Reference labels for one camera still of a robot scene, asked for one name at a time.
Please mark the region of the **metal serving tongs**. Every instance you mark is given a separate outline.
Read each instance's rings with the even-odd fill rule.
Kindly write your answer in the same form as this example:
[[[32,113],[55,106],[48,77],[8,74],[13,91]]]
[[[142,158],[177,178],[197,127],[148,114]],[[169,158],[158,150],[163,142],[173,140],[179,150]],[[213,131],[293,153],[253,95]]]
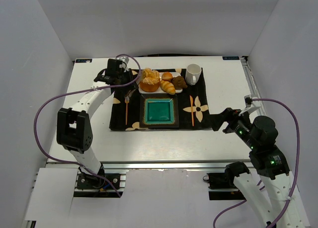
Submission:
[[[146,70],[140,70],[141,74],[138,76],[138,79],[131,84],[125,94],[125,103],[128,104],[130,102],[130,99],[133,95],[133,93],[139,88],[139,83],[143,80],[143,78],[146,76]]]

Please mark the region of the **large sugared ring bread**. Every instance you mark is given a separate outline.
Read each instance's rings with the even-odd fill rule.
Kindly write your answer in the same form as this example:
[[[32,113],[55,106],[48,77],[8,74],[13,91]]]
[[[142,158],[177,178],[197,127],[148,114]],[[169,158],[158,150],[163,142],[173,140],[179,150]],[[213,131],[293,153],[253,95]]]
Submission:
[[[146,76],[139,83],[139,87],[147,92],[154,92],[159,88],[160,76],[159,72],[150,68],[145,68]]]

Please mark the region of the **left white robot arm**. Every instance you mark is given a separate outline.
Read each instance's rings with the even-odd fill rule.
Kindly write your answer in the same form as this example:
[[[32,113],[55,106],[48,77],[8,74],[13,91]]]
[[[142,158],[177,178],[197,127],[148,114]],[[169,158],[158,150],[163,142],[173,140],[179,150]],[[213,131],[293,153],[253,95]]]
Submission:
[[[93,133],[90,119],[109,98],[114,89],[131,89],[137,86],[132,71],[128,68],[129,57],[120,55],[107,61],[93,80],[91,91],[70,108],[61,108],[57,116],[57,143],[69,151],[86,174],[102,176],[102,163],[96,158],[92,148]]]

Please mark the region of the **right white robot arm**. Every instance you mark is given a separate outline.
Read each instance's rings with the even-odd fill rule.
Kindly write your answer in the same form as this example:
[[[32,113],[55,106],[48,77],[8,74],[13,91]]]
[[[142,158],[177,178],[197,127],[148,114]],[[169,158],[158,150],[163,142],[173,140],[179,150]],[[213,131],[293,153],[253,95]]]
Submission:
[[[225,134],[236,134],[249,148],[249,158],[268,193],[265,197],[254,182],[243,162],[226,166],[225,176],[245,197],[263,228],[304,227],[298,206],[292,198],[295,177],[283,153],[276,146],[278,131],[275,122],[267,116],[249,119],[247,111],[225,109],[210,116],[212,129],[218,131],[224,123]]]

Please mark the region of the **white rectangular bread plate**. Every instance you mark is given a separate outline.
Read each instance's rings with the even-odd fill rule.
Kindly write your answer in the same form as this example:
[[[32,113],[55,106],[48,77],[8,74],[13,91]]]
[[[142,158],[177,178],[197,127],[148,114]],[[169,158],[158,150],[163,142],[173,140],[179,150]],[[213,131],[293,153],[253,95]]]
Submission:
[[[181,75],[181,74],[178,73],[178,72],[171,72],[171,74],[172,74],[174,77]],[[176,94],[179,94],[179,93],[182,93],[182,92],[183,92],[183,89],[177,89],[177,90],[176,90]],[[166,94],[166,92],[163,91],[163,90],[161,89],[161,87],[159,87],[159,88],[158,88],[156,91],[154,91],[154,92],[147,92],[147,91],[142,90],[142,89],[139,87],[139,93],[141,93],[141,94]]]

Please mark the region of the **orange plastic fork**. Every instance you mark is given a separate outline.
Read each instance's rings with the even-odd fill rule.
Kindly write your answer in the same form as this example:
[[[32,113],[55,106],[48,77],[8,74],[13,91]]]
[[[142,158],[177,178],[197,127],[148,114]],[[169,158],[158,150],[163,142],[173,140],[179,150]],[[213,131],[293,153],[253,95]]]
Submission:
[[[125,105],[126,105],[126,109],[125,109],[125,125],[128,124],[128,109],[129,109],[129,101],[125,99]]]

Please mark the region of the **black floral placemat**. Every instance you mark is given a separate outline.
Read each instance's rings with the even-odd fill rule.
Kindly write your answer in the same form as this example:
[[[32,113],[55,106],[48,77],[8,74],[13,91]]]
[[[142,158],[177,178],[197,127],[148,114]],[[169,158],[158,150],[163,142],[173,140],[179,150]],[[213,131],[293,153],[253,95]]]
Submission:
[[[109,128],[112,131],[144,129],[206,130],[211,128],[204,75],[181,93],[132,93],[125,102],[125,90],[116,89]]]

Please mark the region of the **orange plastic knife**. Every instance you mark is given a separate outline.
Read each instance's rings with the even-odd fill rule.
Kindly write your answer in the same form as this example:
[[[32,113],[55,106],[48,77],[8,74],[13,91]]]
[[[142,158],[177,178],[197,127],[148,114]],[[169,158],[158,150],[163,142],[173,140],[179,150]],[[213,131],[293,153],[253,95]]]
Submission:
[[[191,108],[191,121],[192,121],[192,126],[194,127],[193,97],[189,95],[189,98],[190,98],[190,108]]]

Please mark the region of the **small round bun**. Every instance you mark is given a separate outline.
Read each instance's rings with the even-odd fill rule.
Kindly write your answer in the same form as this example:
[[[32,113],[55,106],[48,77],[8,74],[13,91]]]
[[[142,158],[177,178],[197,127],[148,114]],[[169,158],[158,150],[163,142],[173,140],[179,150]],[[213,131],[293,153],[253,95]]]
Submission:
[[[161,79],[165,81],[170,81],[173,79],[173,75],[170,72],[165,72],[161,75]]]

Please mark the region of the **croissant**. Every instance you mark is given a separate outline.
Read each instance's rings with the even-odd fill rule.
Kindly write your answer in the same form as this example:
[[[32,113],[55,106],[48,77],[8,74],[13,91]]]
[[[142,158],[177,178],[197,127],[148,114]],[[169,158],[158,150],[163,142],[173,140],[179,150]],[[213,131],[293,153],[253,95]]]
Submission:
[[[164,91],[170,95],[175,95],[175,93],[176,93],[174,85],[169,81],[161,80],[160,87],[161,87],[162,91]]]

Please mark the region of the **teal square plate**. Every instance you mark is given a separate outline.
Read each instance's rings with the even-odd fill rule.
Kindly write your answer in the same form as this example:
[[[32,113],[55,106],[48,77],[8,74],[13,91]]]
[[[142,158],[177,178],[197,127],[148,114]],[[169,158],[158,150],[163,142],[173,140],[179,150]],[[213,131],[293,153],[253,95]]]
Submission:
[[[178,128],[176,95],[142,94],[140,101],[141,128]]]

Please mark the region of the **brown chocolate muffin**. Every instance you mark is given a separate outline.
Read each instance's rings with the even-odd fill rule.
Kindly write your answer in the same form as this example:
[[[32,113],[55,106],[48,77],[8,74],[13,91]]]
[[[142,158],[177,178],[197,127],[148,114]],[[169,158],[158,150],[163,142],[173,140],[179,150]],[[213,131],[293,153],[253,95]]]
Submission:
[[[186,81],[182,76],[176,76],[172,79],[172,84],[174,85],[176,90],[181,90],[187,88]]]

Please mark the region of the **white mug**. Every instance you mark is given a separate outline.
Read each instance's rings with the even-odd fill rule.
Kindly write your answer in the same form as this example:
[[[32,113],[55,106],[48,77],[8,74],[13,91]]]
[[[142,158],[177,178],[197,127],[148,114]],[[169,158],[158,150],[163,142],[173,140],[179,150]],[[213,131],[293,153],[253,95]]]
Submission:
[[[197,64],[190,64],[186,68],[185,80],[189,85],[195,85],[201,75],[202,69]]]

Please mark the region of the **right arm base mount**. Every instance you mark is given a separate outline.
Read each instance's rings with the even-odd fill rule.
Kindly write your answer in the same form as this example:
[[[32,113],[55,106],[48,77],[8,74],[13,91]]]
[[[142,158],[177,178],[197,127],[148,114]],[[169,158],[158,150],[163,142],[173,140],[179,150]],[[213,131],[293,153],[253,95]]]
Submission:
[[[224,172],[207,173],[202,179],[208,184],[210,201],[244,200],[240,188],[249,191],[250,187],[257,187],[248,167],[241,161],[228,164]]]

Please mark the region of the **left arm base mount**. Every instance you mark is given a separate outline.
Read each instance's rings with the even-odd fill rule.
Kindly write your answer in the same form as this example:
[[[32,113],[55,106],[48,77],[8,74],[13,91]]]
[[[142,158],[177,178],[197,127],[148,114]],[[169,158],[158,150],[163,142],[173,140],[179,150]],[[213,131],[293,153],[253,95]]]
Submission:
[[[119,198],[118,194],[123,195],[126,174],[100,170],[99,175],[103,175],[106,180],[79,169],[73,196],[75,198]]]

